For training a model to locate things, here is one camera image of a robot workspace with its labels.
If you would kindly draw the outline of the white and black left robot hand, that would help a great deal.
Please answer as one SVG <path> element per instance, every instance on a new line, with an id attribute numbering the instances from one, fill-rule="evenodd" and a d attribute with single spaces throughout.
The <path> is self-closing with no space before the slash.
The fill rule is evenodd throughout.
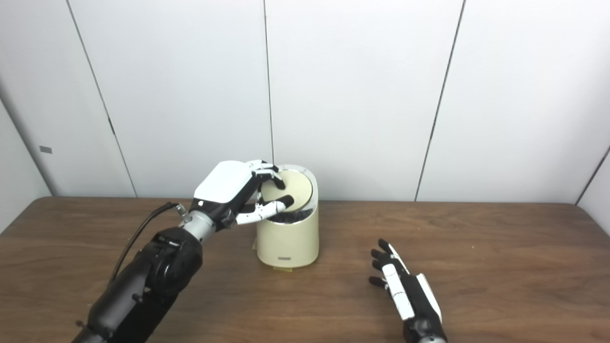
<path id="1" fill-rule="evenodd" d="M 220 162 L 196 187 L 189 214 L 200 213 L 211 220 L 216 232 L 236 224 L 255 223 L 286 211 L 295 203 L 287 194 L 274 200 L 264 200 L 262 185 L 272 182 L 279 190 L 286 184 L 279 168 L 261 159 L 249 162 Z"/>

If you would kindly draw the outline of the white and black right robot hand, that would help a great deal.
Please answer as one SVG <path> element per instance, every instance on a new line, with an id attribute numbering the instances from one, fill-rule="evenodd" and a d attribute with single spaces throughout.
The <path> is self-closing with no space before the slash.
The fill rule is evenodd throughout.
<path id="1" fill-rule="evenodd" d="M 381 276 L 371 276 L 368 282 L 383 289 L 402 322 L 406 343 L 447 343 L 442 324 L 442 312 L 424 274 L 412 274 L 398 252 L 386 240 L 377 241 L 372 249 L 372 267 Z"/>

